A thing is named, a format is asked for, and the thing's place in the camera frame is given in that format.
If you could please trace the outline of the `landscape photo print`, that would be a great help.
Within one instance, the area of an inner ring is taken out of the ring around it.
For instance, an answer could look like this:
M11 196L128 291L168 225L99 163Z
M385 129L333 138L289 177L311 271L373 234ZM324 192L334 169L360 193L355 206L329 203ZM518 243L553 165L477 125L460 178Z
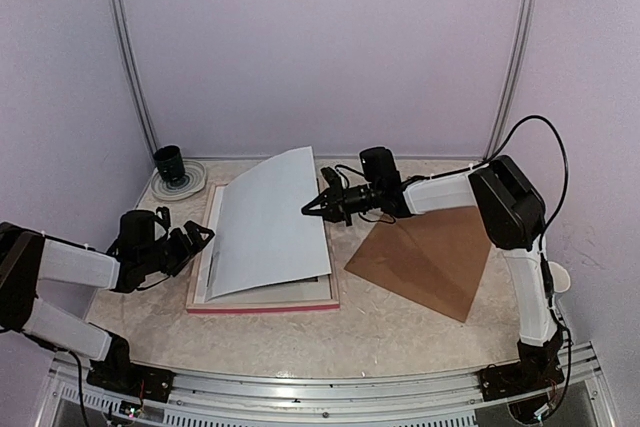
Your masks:
M271 157L217 187L204 299L330 275L324 223L302 214L318 194L310 146Z

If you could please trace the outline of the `brown cardboard backing board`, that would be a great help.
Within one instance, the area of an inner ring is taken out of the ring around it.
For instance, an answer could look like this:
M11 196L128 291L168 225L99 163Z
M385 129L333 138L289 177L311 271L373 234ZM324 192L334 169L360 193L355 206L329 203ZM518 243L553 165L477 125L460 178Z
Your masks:
M459 207L376 225L345 270L464 323L490 250L479 209Z

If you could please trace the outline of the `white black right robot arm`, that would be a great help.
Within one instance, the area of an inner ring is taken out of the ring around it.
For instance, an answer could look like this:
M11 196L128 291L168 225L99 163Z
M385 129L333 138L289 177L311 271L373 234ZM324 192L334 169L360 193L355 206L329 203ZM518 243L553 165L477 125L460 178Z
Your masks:
M403 179L385 147L361 152L364 184L343 182L337 168L324 167L327 187L302 214L351 225L355 214L377 209L395 218L461 208L479 210L486 234L507 262L515 288L520 330L517 361L478 373L482 397L498 400L566 384L559 361L570 340L556 309L555 279L546 254L546 206L511 157L493 156L463 169Z

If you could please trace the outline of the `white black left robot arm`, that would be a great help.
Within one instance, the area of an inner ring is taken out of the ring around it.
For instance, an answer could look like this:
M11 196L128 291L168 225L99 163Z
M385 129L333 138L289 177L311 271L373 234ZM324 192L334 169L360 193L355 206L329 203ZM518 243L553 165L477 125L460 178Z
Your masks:
M142 292L151 288L151 275L169 280L181 273L214 236L211 228L194 221L173 226L166 207L124 213L105 251L4 221L1 328L49 351L88 361L91 386L140 402L165 403L173 371L134 362L125 337L87 321L43 290L61 284L68 290Z

